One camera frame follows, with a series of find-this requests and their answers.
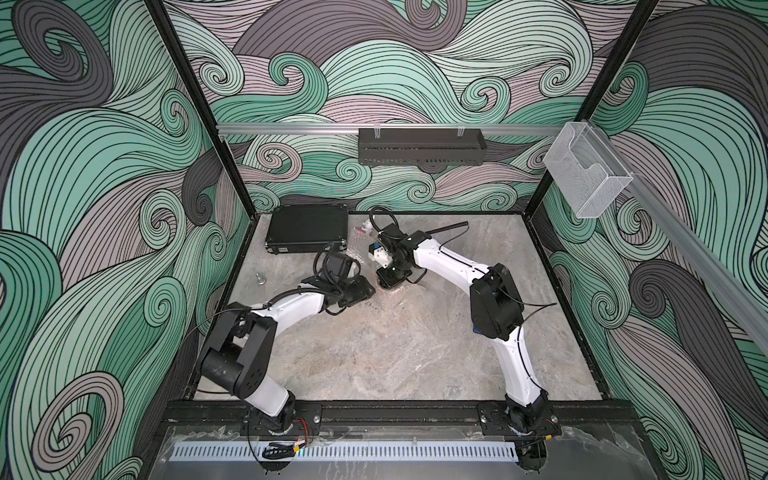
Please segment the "white robotic arm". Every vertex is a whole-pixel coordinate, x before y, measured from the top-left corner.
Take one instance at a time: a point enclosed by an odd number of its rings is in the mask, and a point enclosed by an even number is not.
[[[435,239],[422,241],[413,250],[415,265],[437,273],[470,295],[472,283],[488,274],[491,267],[464,258],[456,252],[442,248]],[[535,378],[522,325],[510,332],[509,339],[492,339],[493,347],[502,365],[507,396],[521,406],[531,405],[541,394]]]
[[[328,252],[318,272],[319,257],[320,253],[315,258],[315,275],[296,289],[258,305],[230,304],[211,328],[197,357],[196,368],[203,376],[260,410],[263,421],[274,431],[283,432],[290,426],[295,402],[293,394],[266,374],[275,337],[303,318],[328,311],[331,305],[344,310],[375,292],[359,275],[356,260]],[[247,339],[240,346],[234,337]]]
[[[454,227],[457,225],[405,235],[395,220],[382,230],[376,228],[379,242],[372,245],[370,252],[382,263],[376,271],[379,284],[392,288],[411,275],[410,269],[415,266],[437,273],[467,293],[474,329],[492,341],[501,363],[510,425],[521,434],[540,429],[550,416],[549,404],[525,348],[525,304],[507,267],[462,257],[430,235]],[[357,273],[349,275],[353,263],[357,264]],[[275,336],[307,316],[327,311],[330,305],[338,304],[343,310],[370,298],[375,291],[359,275],[359,263],[343,253],[329,253],[320,273],[316,267],[314,270],[315,276],[304,279],[300,287],[264,304],[234,304],[234,309],[224,310],[197,360],[202,375],[260,410],[266,417],[263,421],[273,425],[270,428],[275,431],[290,426],[295,402],[293,394],[266,374]],[[247,336],[242,347],[233,342],[235,336]]]
[[[377,212],[390,216],[392,223],[378,228],[373,219]],[[501,363],[511,425],[525,433],[537,428],[545,421],[542,419],[548,419],[547,392],[539,386],[525,348],[522,311],[526,304],[509,270],[500,263],[494,266],[477,263],[444,248],[432,238],[433,233],[468,228],[468,223],[405,234],[397,219],[383,207],[372,208],[370,220],[379,232],[379,241],[369,248],[371,258],[382,265],[376,271],[379,285],[393,288],[404,280],[410,281],[411,268],[418,267],[437,273],[462,289],[469,295],[475,331],[493,342]]]

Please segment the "black joint housing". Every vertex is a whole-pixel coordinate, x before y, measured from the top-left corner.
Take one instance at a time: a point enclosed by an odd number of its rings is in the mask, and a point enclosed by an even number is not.
[[[509,340],[509,334],[523,323],[520,293],[509,273],[500,264],[488,269],[469,287],[472,323],[489,339]]]
[[[219,316],[205,339],[196,368],[232,395],[245,399],[259,388],[272,355],[277,322],[251,311],[241,303],[231,303]],[[235,336],[248,334],[245,345],[233,342]]]
[[[552,408],[546,390],[533,403],[522,406],[509,396],[504,396],[509,407],[509,425],[520,433],[533,432],[539,436],[559,435],[560,427],[553,423]]]

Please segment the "black cable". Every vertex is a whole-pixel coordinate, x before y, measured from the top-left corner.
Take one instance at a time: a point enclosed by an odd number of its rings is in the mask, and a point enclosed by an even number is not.
[[[269,301],[267,301],[263,305],[268,305],[267,308],[269,308],[270,306],[274,305],[275,302],[278,302],[278,301],[284,299],[287,296],[291,296],[294,293],[322,293],[323,295],[332,296],[333,298],[342,298],[344,296],[344,295],[341,295],[339,293],[327,292],[327,291],[321,290],[319,288],[309,288],[309,287],[306,287],[306,286],[300,286],[299,288],[294,288],[293,290],[287,290],[285,292],[278,293],[277,295],[272,297]]]
[[[520,332],[523,331],[523,325],[525,325],[525,322],[528,321],[529,318],[531,318],[536,313],[541,312],[543,309],[547,308],[548,306],[553,306],[553,305],[557,305],[557,304],[556,303],[550,303],[549,305],[544,305],[544,306],[534,310],[533,312],[529,313],[528,316],[526,316],[523,319],[523,321],[520,323],[520,325],[518,326],[518,339],[517,339],[517,342],[518,342],[518,353],[520,354],[520,363],[523,364],[523,370],[525,370],[525,375],[528,376],[528,379],[531,380],[531,383],[536,385],[540,390],[544,390],[544,391],[546,391],[546,389],[543,386],[541,386],[538,383],[536,383],[535,380],[533,380],[533,377],[532,377],[531,373],[528,371],[528,367],[525,366],[525,359],[523,359],[523,352],[522,352],[522,349],[520,348]]]
[[[449,243],[449,242],[452,242],[453,240],[456,240],[457,238],[459,238],[461,235],[464,235],[465,233],[469,232],[469,223],[467,223],[467,225],[466,225],[466,226],[467,226],[466,230],[464,230],[463,232],[461,232],[459,235],[456,235],[455,237],[452,237],[452,238],[450,238],[450,239],[449,239],[448,241],[446,241],[446,242],[443,242],[443,244],[442,244],[442,245],[440,245],[440,248],[438,248],[438,251],[442,251],[442,248],[443,248],[445,245],[448,245],[448,243]]]
[[[395,242],[404,240],[408,238],[408,235],[405,233],[400,236],[390,235],[389,233],[385,232],[383,229],[379,228],[378,225],[376,225],[376,221],[373,219],[374,212],[381,212],[382,214],[385,214],[389,218],[392,219],[392,222],[395,224],[395,227],[400,230],[400,224],[397,222],[397,218],[395,217],[395,214],[392,213],[392,211],[388,210],[386,207],[382,205],[374,205],[371,207],[371,210],[368,210],[368,220],[371,222],[371,226],[373,227],[376,232],[379,233],[379,235],[383,235],[384,237],[387,237],[391,240],[394,240]]]
[[[428,271],[429,271],[429,270],[427,270],[427,269],[424,269],[424,271],[422,272],[422,274],[421,274],[421,275],[419,275],[419,278],[417,278],[415,282],[412,282],[412,281],[411,281],[411,279],[409,279],[408,277],[406,277],[406,281],[407,281],[408,283],[411,283],[411,284],[413,284],[413,285],[416,285],[416,284],[417,284],[417,283],[418,283],[418,282],[419,282],[419,281],[420,281],[422,278],[424,278],[424,276],[427,274],[427,272],[428,272]]]
[[[206,318],[206,319],[205,319],[205,320],[203,320],[202,322],[200,322],[200,323],[198,323],[197,325],[195,325],[195,326],[194,326],[194,328],[193,328],[192,330],[190,330],[190,331],[187,333],[187,335],[186,335],[186,336],[185,336],[185,337],[184,337],[184,338],[181,340],[181,342],[182,342],[182,343],[186,342],[186,341],[187,341],[187,339],[190,337],[190,335],[192,335],[193,333],[195,333],[195,331],[196,331],[197,329],[199,329],[200,327],[202,327],[202,326],[203,326],[203,324],[204,324],[205,322],[207,322],[208,320],[210,320],[210,319],[214,318],[214,317],[215,317],[216,315],[218,315],[219,313],[224,313],[224,312],[233,312],[233,311],[235,311],[235,310],[242,310],[242,309],[241,309],[241,308],[226,308],[226,309],[224,309],[224,310],[220,310],[220,311],[218,311],[218,312],[214,313],[213,315],[209,316],[208,318]],[[258,309],[252,309],[252,310],[264,310],[264,308],[258,308]]]
[[[211,392],[210,390],[200,390],[200,389],[197,389],[197,390],[195,390],[195,392],[200,392],[200,393],[212,393],[212,394],[214,394],[214,395],[224,395],[224,394],[227,394],[227,395],[232,395],[232,394],[231,394],[231,393],[229,393],[227,390],[224,390],[223,392]]]
[[[526,303],[526,302],[521,302],[520,300],[518,300],[518,299],[514,298],[512,295],[510,295],[509,293],[507,293],[505,290],[503,290],[503,289],[501,289],[501,288],[500,288],[500,289],[499,289],[499,291],[500,291],[500,292],[502,292],[502,293],[504,293],[504,294],[505,294],[506,296],[508,296],[508,297],[509,297],[511,300],[514,300],[515,302],[517,302],[517,303],[519,303],[519,304],[521,304],[521,305],[526,305],[526,306],[554,306],[554,305],[557,305],[557,302],[555,302],[555,303]]]
[[[445,232],[447,230],[453,230],[454,228],[459,228],[459,227],[469,227],[469,222],[465,220],[463,222],[454,223],[453,225],[448,225],[447,227],[440,227],[440,228],[435,228],[433,230],[427,230],[424,233],[426,233],[427,235],[434,235],[435,233]]]
[[[381,213],[385,214],[386,216],[388,216],[389,218],[392,219],[392,222],[395,224],[395,227],[397,227],[398,230],[400,229],[400,224],[397,223],[397,219],[395,218],[395,214],[393,214],[391,210],[387,209],[387,207],[384,207],[383,205],[374,205],[373,207],[371,207],[371,210],[368,210],[368,220],[371,221],[371,226],[377,232],[382,231],[382,229],[380,229],[379,226],[376,225],[376,221],[373,219],[373,213],[374,212],[381,212]]]
[[[259,460],[259,456],[256,455],[256,452],[253,450],[253,447],[250,445],[250,407],[248,409],[248,418],[245,424],[245,438],[246,440],[248,440],[248,449],[250,450],[250,454],[253,455],[253,459],[261,463],[261,461]]]
[[[339,310],[338,312],[331,312],[330,310],[328,310],[328,307],[326,307],[325,312],[328,313],[329,315],[336,316],[336,315],[341,315],[341,312],[343,312],[344,310],[346,310],[346,305],[343,306],[342,309]]]

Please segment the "metal rail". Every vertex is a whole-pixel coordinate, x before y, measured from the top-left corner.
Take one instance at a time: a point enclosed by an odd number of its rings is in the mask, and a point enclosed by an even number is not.
[[[360,128],[479,128],[484,135],[526,137],[557,136],[564,124],[314,124],[306,122],[224,123],[218,124],[220,135],[348,135]]]

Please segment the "marble surface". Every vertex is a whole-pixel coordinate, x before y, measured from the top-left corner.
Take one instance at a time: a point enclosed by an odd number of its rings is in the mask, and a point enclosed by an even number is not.
[[[397,217],[406,233],[467,220],[469,231],[449,243],[451,250],[481,263],[506,265],[525,302],[557,302],[518,215]],[[350,230],[365,219],[350,216]],[[312,274],[313,253],[265,251],[269,220],[268,215],[260,218],[230,301],[259,303]],[[461,231],[437,233],[435,238],[445,242]],[[427,273],[416,285],[382,290],[376,266],[366,255],[371,242],[353,231],[347,253],[363,260],[362,273],[377,289],[374,297],[341,315],[320,313],[291,326],[275,340],[269,374],[297,398],[308,400],[503,399],[501,367],[491,341],[472,332],[468,297],[435,273]],[[257,284],[255,272],[266,275],[265,284]],[[524,314],[533,310],[528,306]],[[550,399],[601,398],[559,305],[530,318],[524,334],[536,375]],[[219,390],[205,378],[199,389]],[[225,398],[229,396],[195,395],[195,399]]]

